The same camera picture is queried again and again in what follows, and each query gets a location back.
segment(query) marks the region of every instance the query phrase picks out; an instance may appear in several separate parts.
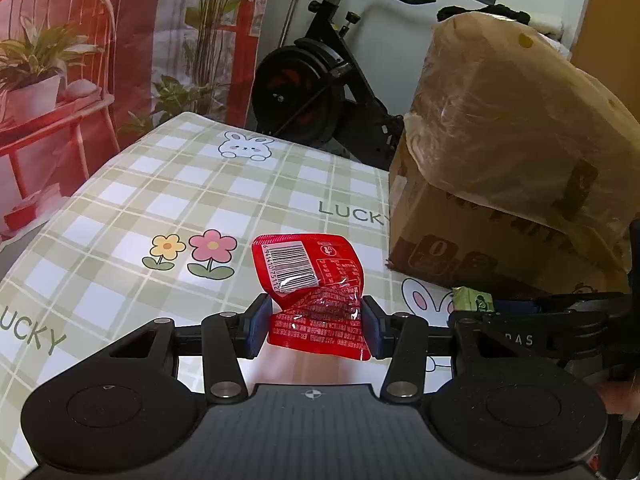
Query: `exercise bike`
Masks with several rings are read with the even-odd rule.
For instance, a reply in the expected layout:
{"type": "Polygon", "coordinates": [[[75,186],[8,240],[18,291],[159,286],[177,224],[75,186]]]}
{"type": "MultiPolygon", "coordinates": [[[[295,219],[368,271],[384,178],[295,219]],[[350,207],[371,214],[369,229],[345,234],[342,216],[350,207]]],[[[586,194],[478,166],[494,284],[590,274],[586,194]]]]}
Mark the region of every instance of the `exercise bike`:
{"type": "MultiPolygon", "coordinates": [[[[252,105],[258,131],[319,148],[332,137],[364,164],[388,170],[404,125],[376,98],[344,41],[360,16],[332,22],[341,0],[312,1],[304,38],[271,52],[258,66],[252,105]],[[345,97],[347,86],[354,100],[345,97]]],[[[409,5],[436,0],[399,0],[409,5]]]]}

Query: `chair backrest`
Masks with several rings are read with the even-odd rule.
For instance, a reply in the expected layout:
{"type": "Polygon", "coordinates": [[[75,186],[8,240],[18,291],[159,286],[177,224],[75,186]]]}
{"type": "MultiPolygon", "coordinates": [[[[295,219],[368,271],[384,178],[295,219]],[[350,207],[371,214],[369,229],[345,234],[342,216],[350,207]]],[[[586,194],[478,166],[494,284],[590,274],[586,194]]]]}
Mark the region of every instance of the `chair backrest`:
{"type": "Polygon", "coordinates": [[[22,40],[24,37],[20,18],[29,18],[37,27],[73,27],[79,34],[88,36],[88,44],[102,48],[101,53],[84,56],[85,66],[72,67],[68,81],[88,79],[109,91],[113,84],[110,70],[115,45],[115,19],[110,0],[0,0],[0,40],[22,40]]]}

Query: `green and white checkered pattern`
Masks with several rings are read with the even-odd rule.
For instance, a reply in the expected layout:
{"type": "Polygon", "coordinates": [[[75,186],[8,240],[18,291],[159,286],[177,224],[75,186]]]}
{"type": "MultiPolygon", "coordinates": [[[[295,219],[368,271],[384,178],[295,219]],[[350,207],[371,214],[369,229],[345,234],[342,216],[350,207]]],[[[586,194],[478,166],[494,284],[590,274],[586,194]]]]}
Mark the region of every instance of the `green and white checkered pattern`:
{"type": "MultiPolygon", "coordinates": [[[[401,290],[405,276],[385,265],[385,171],[282,140],[267,144],[271,156],[266,160],[225,158],[218,147],[226,131],[257,136],[185,113],[143,137],[75,193],[1,283],[0,478],[20,478],[34,465],[18,420],[36,386],[156,317],[185,325],[223,310],[243,311],[262,291],[250,251],[258,235],[344,236],[365,269],[365,293],[389,313],[407,310],[401,290]],[[188,240],[207,229],[238,240],[227,264],[235,274],[227,280],[187,270],[194,261],[188,240]],[[171,270],[146,268],[142,258],[149,256],[151,240],[169,234],[177,234],[187,250],[171,270]],[[31,336],[36,322],[37,330],[46,330],[31,336]],[[52,348],[52,340],[63,335],[52,348]]],[[[447,293],[428,289],[435,305],[447,293]]],[[[446,315],[445,307],[435,322],[446,322],[446,315]]],[[[292,362],[308,356],[290,357],[293,351],[280,350],[289,352],[286,359],[292,362]]],[[[267,357],[256,380],[273,380],[264,371],[274,352],[263,348],[267,357]]],[[[346,366],[356,370],[352,381],[354,376],[367,381],[368,370],[382,376],[385,370],[380,362],[346,366]]],[[[180,379],[191,388],[202,387],[197,359],[181,360],[180,379]]]]}

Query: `pink flower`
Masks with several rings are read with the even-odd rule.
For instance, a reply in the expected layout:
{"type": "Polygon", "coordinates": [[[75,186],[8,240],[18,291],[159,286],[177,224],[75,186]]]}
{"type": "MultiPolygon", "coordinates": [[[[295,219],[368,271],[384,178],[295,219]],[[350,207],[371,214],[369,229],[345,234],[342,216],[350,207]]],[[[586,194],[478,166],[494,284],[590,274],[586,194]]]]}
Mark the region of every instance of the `pink flower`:
{"type": "Polygon", "coordinates": [[[238,242],[231,236],[221,236],[219,231],[210,229],[202,236],[189,238],[189,245],[195,247],[192,256],[194,260],[206,262],[214,260],[220,264],[231,261],[231,251],[238,247],[238,242]]]}

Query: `checkered tablecloth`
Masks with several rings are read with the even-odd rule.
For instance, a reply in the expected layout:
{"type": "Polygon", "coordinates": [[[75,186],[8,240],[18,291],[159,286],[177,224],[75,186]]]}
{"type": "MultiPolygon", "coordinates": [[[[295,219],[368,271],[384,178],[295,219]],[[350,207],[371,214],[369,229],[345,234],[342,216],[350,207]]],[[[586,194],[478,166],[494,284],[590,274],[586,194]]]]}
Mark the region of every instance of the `checkered tablecloth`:
{"type": "MultiPolygon", "coordinates": [[[[19,414],[36,386],[156,317],[188,325],[246,309],[262,292],[250,251],[257,235],[342,235],[362,261],[365,293],[387,312],[446,323],[447,290],[386,268],[385,171],[256,139],[264,136],[183,114],[111,159],[24,251],[0,285],[0,478],[21,478],[35,464],[19,414]],[[196,264],[190,238],[212,229],[238,243],[224,280],[188,266],[196,264]]],[[[199,391],[200,364],[181,360],[179,376],[199,391]]],[[[447,364],[430,360],[428,389],[450,377],[447,364]]],[[[250,387],[368,382],[377,390],[387,365],[269,344],[241,363],[250,387]]]]}

